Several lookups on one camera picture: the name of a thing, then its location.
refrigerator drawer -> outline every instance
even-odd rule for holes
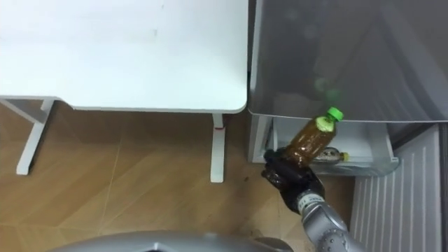
[[[302,129],[308,119],[273,118],[267,148],[278,149]],[[339,122],[337,135],[328,145],[349,154],[349,160],[337,164],[312,164],[318,174],[347,176],[383,176],[393,172],[399,159],[393,156],[386,123]]]

refrigerator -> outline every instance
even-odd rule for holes
[[[436,0],[255,4],[248,159],[342,110],[333,144],[365,151],[336,172],[386,168],[356,177],[350,231],[368,251],[448,251],[446,10]]]

plastic bottle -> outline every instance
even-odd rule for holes
[[[335,137],[336,122],[343,117],[339,109],[331,107],[326,115],[310,120],[286,147],[285,158],[296,162],[299,167],[308,167]]]
[[[339,152],[339,150],[333,147],[325,147],[323,151],[313,159],[313,163],[336,165],[339,162],[346,162],[348,160],[348,153]]]

white metal table frame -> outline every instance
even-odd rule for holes
[[[0,103],[4,106],[33,123],[27,143],[17,164],[16,173],[18,175],[28,175],[29,173],[54,102],[54,99],[44,99],[40,108],[34,108],[26,100],[0,99]],[[225,125],[223,114],[213,113],[212,116],[213,143],[211,147],[210,181],[212,183],[222,183],[224,182]]]

refrigerator door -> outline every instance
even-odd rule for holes
[[[448,1],[259,0],[249,109],[448,120]]]
[[[435,125],[396,150],[392,174],[356,178],[350,231],[367,251],[447,251],[447,139]]]

